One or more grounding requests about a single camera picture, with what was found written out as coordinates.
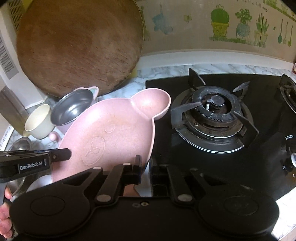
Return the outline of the person's left hand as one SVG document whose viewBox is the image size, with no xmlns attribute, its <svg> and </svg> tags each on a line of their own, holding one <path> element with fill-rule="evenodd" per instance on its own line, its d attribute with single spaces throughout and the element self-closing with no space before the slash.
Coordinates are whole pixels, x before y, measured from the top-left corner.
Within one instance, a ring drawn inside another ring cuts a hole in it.
<svg viewBox="0 0 296 241">
<path fill-rule="evenodd" d="M 1 212 L 0 212 L 1 224 L 0 224 L 0 231 L 1 235 L 9 239 L 13 236 L 13 224 L 10 219 L 10 205 L 8 202 L 4 202 L 1 205 Z"/>
</svg>

